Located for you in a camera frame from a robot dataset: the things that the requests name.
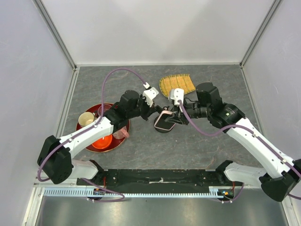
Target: round red plate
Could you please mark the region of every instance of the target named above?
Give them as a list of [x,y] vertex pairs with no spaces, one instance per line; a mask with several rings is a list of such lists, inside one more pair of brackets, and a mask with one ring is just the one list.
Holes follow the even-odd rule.
[[[86,110],[86,112],[96,113],[100,106],[101,106],[101,104],[90,107],[88,110]],[[81,129],[81,126],[77,123],[76,131],[79,129]],[[127,123],[127,131],[129,131],[129,129],[130,129],[130,120]],[[108,152],[108,151],[114,149],[115,147],[118,147],[119,145],[121,145],[124,140],[125,140],[125,138],[117,140],[113,137],[112,143],[107,148],[97,149],[97,148],[93,147],[92,145],[90,145],[90,146],[86,147],[86,149],[88,149],[89,151],[98,152],[98,153]]]

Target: black round object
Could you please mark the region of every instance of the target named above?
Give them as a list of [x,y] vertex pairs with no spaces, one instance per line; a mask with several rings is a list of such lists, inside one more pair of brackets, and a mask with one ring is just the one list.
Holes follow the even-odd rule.
[[[157,116],[157,117],[155,118],[155,120],[154,120],[154,126],[155,126],[155,123],[156,123],[156,121],[157,121],[158,118],[159,118],[159,116]],[[168,133],[168,132],[170,132],[170,131],[173,130],[173,128],[172,128],[171,130],[158,129],[158,128],[156,128],[156,127],[154,127],[154,128],[155,128],[155,130],[158,131],[159,133]]]

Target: woven placemat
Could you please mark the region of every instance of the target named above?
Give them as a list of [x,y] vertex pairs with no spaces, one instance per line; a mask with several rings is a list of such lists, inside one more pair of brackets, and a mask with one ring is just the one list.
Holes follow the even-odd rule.
[[171,89],[181,88],[184,90],[184,94],[195,91],[189,74],[173,74],[167,77],[161,78],[159,82],[160,90],[162,94],[168,97]]

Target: pink mug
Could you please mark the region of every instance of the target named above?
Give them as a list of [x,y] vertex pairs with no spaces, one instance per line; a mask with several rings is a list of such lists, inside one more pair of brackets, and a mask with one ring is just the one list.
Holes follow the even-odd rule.
[[124,126],[120,130],[116,131],[115,133],[112,134],[113,137],[117,140],[120,140],[122,138],[129,138],[129,133],[127,132],[127,127]]

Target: white panel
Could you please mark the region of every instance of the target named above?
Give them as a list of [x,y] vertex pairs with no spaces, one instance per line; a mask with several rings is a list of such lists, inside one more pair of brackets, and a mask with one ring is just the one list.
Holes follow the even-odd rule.
[[[300,21],[301,1],[284,0],[245,68],[265,135],[294,159],[301,158]],[[293,194],[301,196],[301,186]]]
[[43,0],[77,64],[239,62],[273,0]]
[[72,69],[31,0],[0,1],[0,225],[21,225]]

